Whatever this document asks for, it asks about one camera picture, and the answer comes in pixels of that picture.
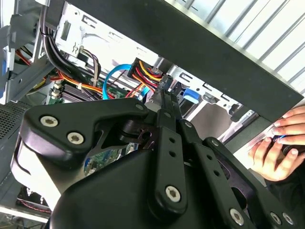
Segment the black sleeve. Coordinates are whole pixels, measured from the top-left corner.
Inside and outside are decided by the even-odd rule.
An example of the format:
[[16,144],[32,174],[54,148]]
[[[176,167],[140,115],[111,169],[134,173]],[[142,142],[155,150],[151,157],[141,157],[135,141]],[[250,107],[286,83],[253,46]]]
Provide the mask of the black sleeve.
[[299,228],[305,229],[305,163],[287,179],[266,180],[268,190],[293,214]]

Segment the wire bundle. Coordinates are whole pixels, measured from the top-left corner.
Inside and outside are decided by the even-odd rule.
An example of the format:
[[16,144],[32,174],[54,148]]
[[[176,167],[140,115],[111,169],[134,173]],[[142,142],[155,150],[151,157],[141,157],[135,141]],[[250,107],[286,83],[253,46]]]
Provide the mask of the wire bundle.
[[161,81],[162,76],[148,72],[142,61],[139,61],[139,66],[135,67],[135,73],[132,74],[133,78],[148,87],[151,91],[155,92],[158,83]]
[[133,97],[139,90],[144,88],[145,86],[149,88],[152,92],[155,92],[156,88],[158,87],[158,83],[161,81],[162,76],[152,73],[151,69],[149,69],[150,72],[148,72],[142,61],[139,61],[139,66],[135,67],[135,73],[132,74],[132,77],[139,81],[140,84],[136,86],[132,91],[130,91],[126,98]]
[[82,52],[93,59],[94,78],[93,78],[93,84],[92,85],[93,85],[93,87],[96,87],[98,79],[99,79],[99,75],[101,74],[101,65],[100,65],[99,60],[97,59],[97,57],[95,55],[93,55],[91,52],[89,52],[86,49],[83,49]]
[[[83,83],[87,85],[86,78],[83,77],[81,71],[75,67],[73,64],[68,62],[59,52],[56,47],[55,40],[53,38],[53,34],[51,29],[48,29],[45,25],[45,20],[47,16],[48,7],[43,6],[41,8],[41,35],[43,41],[43,47],[45,49],[46,55],[49,61],[61,72],[61,77],[64,79],[73,79],[73,82],[78,82],[78,84]],[[100,100],[101,96],[97,90],[88,90],[87,88],[83,89],[85,93],[90,94],[94,100]]]

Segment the black cable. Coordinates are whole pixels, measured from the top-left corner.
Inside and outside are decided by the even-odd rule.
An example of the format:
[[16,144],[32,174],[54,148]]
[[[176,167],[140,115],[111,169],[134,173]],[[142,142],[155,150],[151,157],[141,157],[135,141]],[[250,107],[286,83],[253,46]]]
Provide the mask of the black cable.
[[[65,75],[72,79],[78,80],[80,83],[86,83],[87,81],[82,76],[81,72],[71,63],[66,61],[60,54],[59,50],[57,49],[54,39],[51,37],[51,34],[48,31],[48,28],[45,25],[45,20],[47,16],[48,7],[43,6],[41,8],[41,35],[43,46],[46,52],[46,55],[51,64],[54,65],[59,71],[63,72]],[[100,97],[97,93],[89,92],[95,99],[99,100]]]

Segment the metal frame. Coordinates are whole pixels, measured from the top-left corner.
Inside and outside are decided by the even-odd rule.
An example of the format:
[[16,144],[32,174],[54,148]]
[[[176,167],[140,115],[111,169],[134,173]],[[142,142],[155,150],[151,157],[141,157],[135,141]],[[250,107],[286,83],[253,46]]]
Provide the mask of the metal frame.
[[37,60],[35,64],[29,66],[20,74],[13,76],[7,83],[6,102],[19,101],[31,88],[38,84],[41,79],[46,76],[54,66],[49,63],[47,57],[44,56]]
[[[281,117],[302,99],[301,95],[272,76],[269,69],[263,69],[263,66],[245,58],[247,53],[235,46],[230,47],[228,44],[233,44],[229,40],[222,40],[218,33],[206,27],[205,22],[171,0],[152,1],[148,6],[146,2],[138,0],[119,0],[115,3],[111,0],[92,0],[90,5],[81,0],[68,2],[224,92],[270,122]],[[158,12],[158,17],[147,16],[153,11]],[[265,82],[265,87],[262,87],[262,81]],[[270,85],[273,87],[272,92],[267,90]]]

